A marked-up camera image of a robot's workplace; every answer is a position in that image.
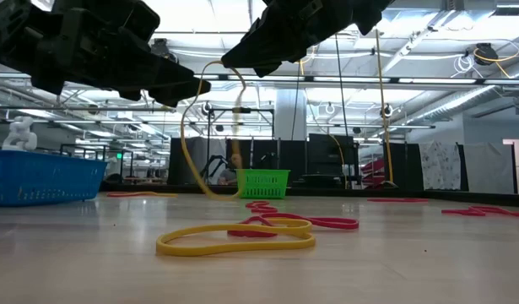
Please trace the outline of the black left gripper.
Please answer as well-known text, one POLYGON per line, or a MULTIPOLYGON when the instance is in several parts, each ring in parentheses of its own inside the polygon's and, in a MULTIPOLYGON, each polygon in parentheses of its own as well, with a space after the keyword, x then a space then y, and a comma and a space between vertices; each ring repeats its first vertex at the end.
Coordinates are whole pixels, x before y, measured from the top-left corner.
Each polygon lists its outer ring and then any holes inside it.
MULTIPOLYGON (((159 15, 142 0, 0 0, 0 64, 30 76, 58 95, 66 82, 112 88, 126 100, 147 92, 175 107, 194 97, 199 78, 180 63, 151 52, 159 15)), ((211 84, 203 81, 201 94, 211 84)))

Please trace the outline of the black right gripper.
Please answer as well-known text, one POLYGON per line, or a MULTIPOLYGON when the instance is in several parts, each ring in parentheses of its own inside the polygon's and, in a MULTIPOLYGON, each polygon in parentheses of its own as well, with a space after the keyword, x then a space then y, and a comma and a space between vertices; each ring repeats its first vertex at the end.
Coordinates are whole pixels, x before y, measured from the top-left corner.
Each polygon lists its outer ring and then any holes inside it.
POLYGON ((253 68, 257 77, 275 72, 282 62, 351 25, 369 34, 394 0, 268 0, 241 41, 221 58, 227 68, 253 68))

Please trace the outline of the white pillar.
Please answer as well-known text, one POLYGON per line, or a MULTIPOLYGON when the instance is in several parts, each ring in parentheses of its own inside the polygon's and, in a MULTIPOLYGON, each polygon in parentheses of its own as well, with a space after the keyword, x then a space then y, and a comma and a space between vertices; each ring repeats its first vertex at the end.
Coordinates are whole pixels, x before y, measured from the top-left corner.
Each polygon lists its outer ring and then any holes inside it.
POLYGON ((304 90, 278 90, 274 111, 275 138, 305 140, 307 99, 304 90))

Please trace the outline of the black partition panel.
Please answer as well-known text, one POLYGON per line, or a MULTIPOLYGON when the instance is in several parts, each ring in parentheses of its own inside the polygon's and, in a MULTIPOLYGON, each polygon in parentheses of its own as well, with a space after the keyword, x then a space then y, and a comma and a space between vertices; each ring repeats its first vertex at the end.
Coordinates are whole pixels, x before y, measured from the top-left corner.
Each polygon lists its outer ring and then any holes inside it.
POLYGON ((393 144, 383 147, 385 178, 407 192, 424 190, 423 173, 418 144, 393 144))
POLYGON ((289 170, 288 186, 303 187, 306 174, 304 141, 236 140, 245 169, 289 170))

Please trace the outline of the person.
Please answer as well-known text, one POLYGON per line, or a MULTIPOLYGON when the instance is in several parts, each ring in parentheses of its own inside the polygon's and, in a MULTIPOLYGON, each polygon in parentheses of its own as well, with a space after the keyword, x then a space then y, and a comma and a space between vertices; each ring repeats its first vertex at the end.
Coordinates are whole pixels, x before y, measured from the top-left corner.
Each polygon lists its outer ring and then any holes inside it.
POLYGON ((222 186, 236 185, 238 168, 241 168, 241 156, 233 154, 226 168, 220 173, 218 184, 222 186))

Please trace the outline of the green plastic basket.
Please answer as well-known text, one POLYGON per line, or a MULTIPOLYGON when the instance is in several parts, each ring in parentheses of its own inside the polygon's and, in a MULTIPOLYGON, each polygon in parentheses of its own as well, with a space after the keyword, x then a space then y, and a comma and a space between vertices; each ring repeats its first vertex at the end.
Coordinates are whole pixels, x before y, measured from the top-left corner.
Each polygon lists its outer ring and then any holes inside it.
POLYGON ((237 185, 241 198, 283 199, 290 170, 238 169, 237 185))

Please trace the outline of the black cabinet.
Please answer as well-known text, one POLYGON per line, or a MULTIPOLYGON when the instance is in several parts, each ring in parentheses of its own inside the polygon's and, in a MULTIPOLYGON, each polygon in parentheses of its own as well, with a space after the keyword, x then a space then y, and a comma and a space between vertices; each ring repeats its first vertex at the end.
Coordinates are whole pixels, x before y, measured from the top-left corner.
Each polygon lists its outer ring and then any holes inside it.
POLYGON ((310 133, 307 147, 307 174, 315 179, 328 177, 342 188, 359 184, 358 145, 351 136, 310 133))

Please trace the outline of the blue plastic basket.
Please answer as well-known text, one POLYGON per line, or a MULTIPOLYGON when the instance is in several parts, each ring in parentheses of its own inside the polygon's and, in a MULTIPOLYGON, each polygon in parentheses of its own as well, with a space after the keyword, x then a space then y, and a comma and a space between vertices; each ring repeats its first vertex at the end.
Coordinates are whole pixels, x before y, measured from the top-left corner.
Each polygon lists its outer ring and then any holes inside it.
POLYGON ((0 207, 95 198, 105 169, 99 160, 0 150, 0 207))

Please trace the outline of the red shelf rack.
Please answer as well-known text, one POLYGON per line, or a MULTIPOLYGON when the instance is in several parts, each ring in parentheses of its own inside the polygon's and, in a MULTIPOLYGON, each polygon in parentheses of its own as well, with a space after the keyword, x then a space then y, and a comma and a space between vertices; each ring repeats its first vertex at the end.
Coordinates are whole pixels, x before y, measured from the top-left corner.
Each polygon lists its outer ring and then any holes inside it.
POLYGON ((364 187, 379 187, 385 180, 385 161, 378 158, 366 163, 361 169, 361 183, 364 187))

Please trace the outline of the white patterned cloth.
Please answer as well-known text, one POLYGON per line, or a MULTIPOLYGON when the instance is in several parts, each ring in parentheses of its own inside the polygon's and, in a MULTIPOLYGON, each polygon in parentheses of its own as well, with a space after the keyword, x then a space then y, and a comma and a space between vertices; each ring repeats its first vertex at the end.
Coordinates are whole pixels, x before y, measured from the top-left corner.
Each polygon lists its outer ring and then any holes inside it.
POLYGON ((461 157, 456 144, 419 144, 424 190, 460 190, 461 157))

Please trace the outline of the grey partition panel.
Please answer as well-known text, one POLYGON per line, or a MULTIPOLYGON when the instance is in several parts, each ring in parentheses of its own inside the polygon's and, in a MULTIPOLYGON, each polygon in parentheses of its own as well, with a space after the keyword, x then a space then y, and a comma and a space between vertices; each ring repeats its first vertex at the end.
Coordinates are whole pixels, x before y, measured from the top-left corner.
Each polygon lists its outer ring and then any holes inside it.
POLYGON ((515 193, 510 145, 465 144, 463 149, 471 193, 515 193))

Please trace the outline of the black metal stand frame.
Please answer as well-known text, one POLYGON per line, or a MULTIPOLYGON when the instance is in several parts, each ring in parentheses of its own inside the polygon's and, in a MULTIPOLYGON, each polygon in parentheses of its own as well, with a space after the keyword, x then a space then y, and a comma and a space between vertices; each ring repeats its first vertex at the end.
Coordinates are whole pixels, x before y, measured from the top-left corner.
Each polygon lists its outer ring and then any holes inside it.
POLYGON ((260 108, 250 108, 250 107, 244 107, 244 106, 234 106, 231 108, 220 108, 220 107, 213 107, 210 106, 207 110, 207 163, 205 167, 203 168, 203 178, 205 182, 209 182, 209 178, 212 176, 210 173, 210 164, 212 163, 211 158, 212 155, 210 154, 210 142, 213 138, 213 129, 212 127, 214 125, 218 125, 217 121, 226 113, 231 112, 232 114, 236 115, 244 115, 244 114, 252 114, 257 113, 259 117, 261 117, 266 124, 271 128, 271 138, 274 138, 275 135, 275 128, 274 128, 274 122, 275 117, 274 113, 275 111, 273 109, 260 109, 260 108))

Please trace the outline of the silver ventilation duct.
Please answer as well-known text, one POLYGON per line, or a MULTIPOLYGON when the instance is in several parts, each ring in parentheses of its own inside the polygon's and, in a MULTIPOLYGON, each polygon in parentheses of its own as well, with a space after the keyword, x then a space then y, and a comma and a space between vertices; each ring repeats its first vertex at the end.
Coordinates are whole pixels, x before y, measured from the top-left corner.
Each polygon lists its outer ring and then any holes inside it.
POLYGON ((403 124, 417 125, 423 121, 434 122, 442 117, 450 117, 472 107, 511 95, 519 96, 519 84, 492 84, 466 92, 453 93, 411 113, 403 120, 403 124))

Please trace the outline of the black aluminium table frame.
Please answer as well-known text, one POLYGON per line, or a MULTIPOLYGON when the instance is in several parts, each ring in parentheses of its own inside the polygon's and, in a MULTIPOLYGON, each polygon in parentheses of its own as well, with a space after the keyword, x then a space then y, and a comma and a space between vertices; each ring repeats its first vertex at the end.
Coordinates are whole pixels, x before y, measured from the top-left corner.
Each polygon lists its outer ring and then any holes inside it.
MULTIPOLYGON (((167 185, 167 184, 119 184, 102 182, 100 192, 155 192, 155 193, 185 193, 203 194, 197 185, 167 185)), ((286 196, 305 197, 351 197, 351 198, 427 198, 461 203, 487 204, 503 207, 519 208, 519 194, 468 193, 462 191, 404 191, 401 189, 382 190, 345 190, 338 188, 306 188, 289 187, 286 196)))

